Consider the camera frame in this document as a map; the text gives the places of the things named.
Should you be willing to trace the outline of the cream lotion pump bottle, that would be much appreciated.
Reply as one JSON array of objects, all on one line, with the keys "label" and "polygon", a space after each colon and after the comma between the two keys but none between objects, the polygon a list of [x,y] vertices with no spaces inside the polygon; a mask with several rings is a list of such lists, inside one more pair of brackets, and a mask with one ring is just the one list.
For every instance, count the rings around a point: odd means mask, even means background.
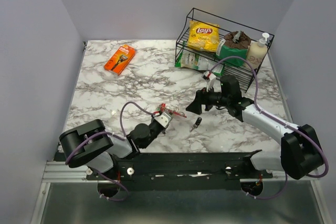
[{"label": "cream lotion pump bottle", "polygon": [[250,44],[246,61],[249,62],[253,69],[257,69],[261,65],[268,51],[266,43],[268,42],[269,37],[270,35],[268,33],[262,33],[261,39]]}]

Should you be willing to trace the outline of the aluminium rail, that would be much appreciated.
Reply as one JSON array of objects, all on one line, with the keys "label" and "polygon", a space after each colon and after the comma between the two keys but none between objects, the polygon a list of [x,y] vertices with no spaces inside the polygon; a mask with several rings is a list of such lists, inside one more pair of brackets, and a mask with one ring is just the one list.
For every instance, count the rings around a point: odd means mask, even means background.
[{"label": "aluminium rail", "polygon": [[[87,166],[79,168],[69,168],[64,162],[47,162],[43,173],[42,183],[79,183],[93,182],[87,175]],[[272,171],[272,177],[266,178],[266,173],[263,175],[263,182],[280,182],[285,181],[285,173],[280,171]],[[210,177],[208,174],[188,175],[189,177]],[[240,178],[240,182],[256,182],[258,178]],[[314,181],[317,178],[303,177],[300,181]]]}]

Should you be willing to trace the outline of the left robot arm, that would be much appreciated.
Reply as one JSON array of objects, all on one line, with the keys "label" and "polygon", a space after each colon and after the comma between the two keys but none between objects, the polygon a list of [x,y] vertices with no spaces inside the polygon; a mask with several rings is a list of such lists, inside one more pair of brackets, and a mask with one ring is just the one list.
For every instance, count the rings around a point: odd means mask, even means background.
[{"label": "left robot arm", "polygon": [[63,132],[59,141],[70,168],[86,165],[98,170],[104,179],[112,179],[117,171],[113,156],[120,159],[138,156],[168,125],[168,120],[152,119],[149,125],[138,124],[122,138],[107,132],[103,122],[97,119]]}]

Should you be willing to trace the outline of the green brown coffee bag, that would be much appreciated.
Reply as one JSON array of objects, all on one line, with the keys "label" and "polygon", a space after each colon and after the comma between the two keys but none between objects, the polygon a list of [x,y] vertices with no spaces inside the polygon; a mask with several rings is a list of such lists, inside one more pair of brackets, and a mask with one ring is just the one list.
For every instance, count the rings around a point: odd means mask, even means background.
[{"label": "green brown coffee bag", "polygon": [[243,59],[246,60],[250,44],[250,37],[241,30],[227,33],[218,44],[216,57],[218,59],[225,59],[236,56],[236,58],[227,59],[225,63],[231,66],[241,67],[244,64]]}]

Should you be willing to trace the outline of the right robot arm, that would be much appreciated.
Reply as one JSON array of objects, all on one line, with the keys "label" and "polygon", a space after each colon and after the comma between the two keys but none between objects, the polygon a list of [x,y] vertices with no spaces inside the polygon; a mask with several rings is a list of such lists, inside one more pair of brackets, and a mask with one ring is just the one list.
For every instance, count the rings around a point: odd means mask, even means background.
[{"label": "right robot arm", "polygon": [[313,127],[289,123],[263,110],[255,101],[242,96],[234,76],[222,76],[220,83],[220,92],[215,92],[210,84],[196,91],[186,110],[200,115],[214,106],[224,107],[232,117],[258,128],[280,145],[280,152],[249,154],[241,165],[246,177],[255,177],[261,170],[276,170],[299,180],[327,164]]}]

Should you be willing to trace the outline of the black key tag with keys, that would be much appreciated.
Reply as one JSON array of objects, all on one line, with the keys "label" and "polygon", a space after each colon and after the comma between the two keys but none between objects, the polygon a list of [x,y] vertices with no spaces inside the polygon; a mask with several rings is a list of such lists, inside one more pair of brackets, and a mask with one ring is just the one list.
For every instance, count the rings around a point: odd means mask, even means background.
[{"label": "black key tag with keys", "polygon": [[190,132],[192,132],[193,130],[197,129],[199,127],[199,125],[201,124],[202,122],[202,118],[201,117],[198,117],[195,121],[195,123],[192,125],[191,129],[190,129]]}]

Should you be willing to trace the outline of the yellow Lays chips bag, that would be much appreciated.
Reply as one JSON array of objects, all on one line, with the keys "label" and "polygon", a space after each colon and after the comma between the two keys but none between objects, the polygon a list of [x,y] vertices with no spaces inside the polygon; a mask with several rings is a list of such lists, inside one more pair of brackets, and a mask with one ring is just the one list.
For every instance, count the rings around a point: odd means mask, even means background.
[{"label": "yellow Lays chips bag", "polygon": [[191,20],[187,45],[200,51],[216,52],[219,39],[219,25]]}]

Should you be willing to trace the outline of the orange razor box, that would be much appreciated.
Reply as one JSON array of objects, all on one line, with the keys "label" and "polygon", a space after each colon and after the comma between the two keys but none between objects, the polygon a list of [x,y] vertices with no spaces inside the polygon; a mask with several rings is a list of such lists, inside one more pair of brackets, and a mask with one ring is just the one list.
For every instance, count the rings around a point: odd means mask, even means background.
[{"label": "orange razor box", "polygon": [[136,54],[136,50],[128,45],[122,45],[104,65],[104,70],[117,74],[123,72]]}]

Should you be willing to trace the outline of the green white snack bag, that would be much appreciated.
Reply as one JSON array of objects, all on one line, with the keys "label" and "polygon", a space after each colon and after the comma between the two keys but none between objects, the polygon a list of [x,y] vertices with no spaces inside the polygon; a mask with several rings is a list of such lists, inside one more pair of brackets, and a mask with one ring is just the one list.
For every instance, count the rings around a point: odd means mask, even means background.
[{"label": "green white snack bag", "polygon": [[199,54],[189,51],[182,51],[175,63],[177,68],[190,68],[197,71],[211,70],[215,66],[214,61],[209,60]]}]

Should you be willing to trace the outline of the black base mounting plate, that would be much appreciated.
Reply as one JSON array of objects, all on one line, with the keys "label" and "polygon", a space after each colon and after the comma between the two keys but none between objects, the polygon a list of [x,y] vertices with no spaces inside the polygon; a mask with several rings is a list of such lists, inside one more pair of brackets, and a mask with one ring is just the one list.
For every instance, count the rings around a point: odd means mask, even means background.
[{"label": "black base mounting plate", "polygon": [[263,189],[262,179],[284,172],[293,179],[305,174],[294,163],[283,162],[280,152],[256,150],[229,153],[137,153],[118,158],[108,152],[94,156],[80,153],[56,154],[69,168],[91,170],[89,181],[97,181],[98,191],[114,195],[117,190],[182,191],[241,190],[250,194]]}]

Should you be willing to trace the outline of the steel key organizer red handle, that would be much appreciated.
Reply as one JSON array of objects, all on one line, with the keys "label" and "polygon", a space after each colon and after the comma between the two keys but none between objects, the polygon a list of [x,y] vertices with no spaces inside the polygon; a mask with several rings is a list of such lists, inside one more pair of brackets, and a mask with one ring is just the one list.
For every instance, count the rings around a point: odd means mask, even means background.
[{"label": "steel key organizer red handle", "polygon": [[157,114],[157,113],[163,113],[163,112],[166,112],[170,115],[181,116],[183,118],[187,118],[186,114],[180,111],[178,107],[170,107],[166,103],[159,104],[159,106],[157,107],[154,113]]}]

